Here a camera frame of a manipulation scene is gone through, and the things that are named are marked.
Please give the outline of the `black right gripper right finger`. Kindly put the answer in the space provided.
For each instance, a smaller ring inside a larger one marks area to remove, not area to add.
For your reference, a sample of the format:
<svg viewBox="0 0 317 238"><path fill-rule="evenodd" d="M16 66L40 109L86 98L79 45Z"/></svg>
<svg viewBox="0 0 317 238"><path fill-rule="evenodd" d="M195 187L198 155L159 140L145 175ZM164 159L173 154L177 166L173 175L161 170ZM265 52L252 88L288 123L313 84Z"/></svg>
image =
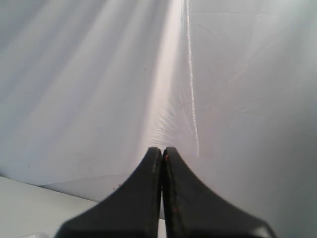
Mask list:
<svg viewBox="0 0 317 238"><path fill-rule="evenodd" d="M274 238L267 222L210 190L174 147L162 158L162 195L169 238Z"/></svg>

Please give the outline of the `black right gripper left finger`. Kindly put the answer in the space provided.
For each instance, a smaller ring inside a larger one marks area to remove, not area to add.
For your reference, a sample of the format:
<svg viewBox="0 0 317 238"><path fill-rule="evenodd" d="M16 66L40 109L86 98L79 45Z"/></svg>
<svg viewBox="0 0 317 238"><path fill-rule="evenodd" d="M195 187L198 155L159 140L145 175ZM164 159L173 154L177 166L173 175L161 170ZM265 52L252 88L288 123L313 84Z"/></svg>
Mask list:
<svg viewBox="0 0 317 238"><path fill-rule="evenodd" d="M162 154L150 147L131 176L108 198L64 222L57 238L156 238Z"/></svg>

